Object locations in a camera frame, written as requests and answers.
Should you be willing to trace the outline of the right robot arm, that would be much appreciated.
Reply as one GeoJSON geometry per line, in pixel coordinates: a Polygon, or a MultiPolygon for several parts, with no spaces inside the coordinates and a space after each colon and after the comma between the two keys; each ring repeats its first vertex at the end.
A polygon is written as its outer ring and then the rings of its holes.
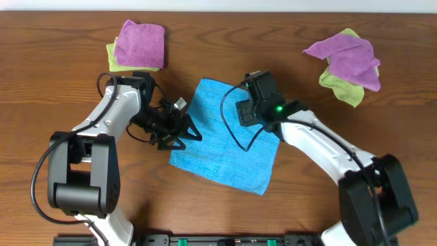
{"type": "Polygon", "coordinates": [[[269,72],[246,74],[249,99],[236,103],[241,126],[262,125],[305,153],[339,188],[341,219],[320,235],[323,245],[395,245],[419,213],[399,160],[376,157],[330,130],[297,100],[287,102],[269,72]]]}

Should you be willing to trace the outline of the blue microfiber cloth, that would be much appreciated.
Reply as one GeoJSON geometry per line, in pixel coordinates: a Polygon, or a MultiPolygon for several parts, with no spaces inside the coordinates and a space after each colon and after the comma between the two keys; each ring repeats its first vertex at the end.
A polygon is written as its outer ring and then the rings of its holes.
{"type": "Polygon", "coordinates": [[[169,163],[222,185],[263,195],[270,183],[279,139],[263,131],[248,152],[238,147],[232,135],[247,147],[262,126],[240,125],[236,103],[249,97],[243,89],[230,92],[220,111],[222,98],[231,88],[220,81],[200,80],[187,113],[202,141],[185,139],[186,149],[171,151],[169,163]]]}

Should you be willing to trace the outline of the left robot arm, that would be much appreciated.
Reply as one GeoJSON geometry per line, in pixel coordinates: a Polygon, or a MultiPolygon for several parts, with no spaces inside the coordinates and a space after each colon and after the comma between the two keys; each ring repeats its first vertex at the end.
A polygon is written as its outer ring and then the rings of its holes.
{"type": "Polygon", "coordinates": [[[70,132],[56,132],[48,149],[48,202],[86,223],[98,245],[131,245],[134,226],[118,206],[121,182],[116,143],[131,125],[151,135],[158,150],[184,150],[184,139],[201,141],[183,98],[150,106],[157,84],[147,72],[111,74],[101,101],[70,132]]]}

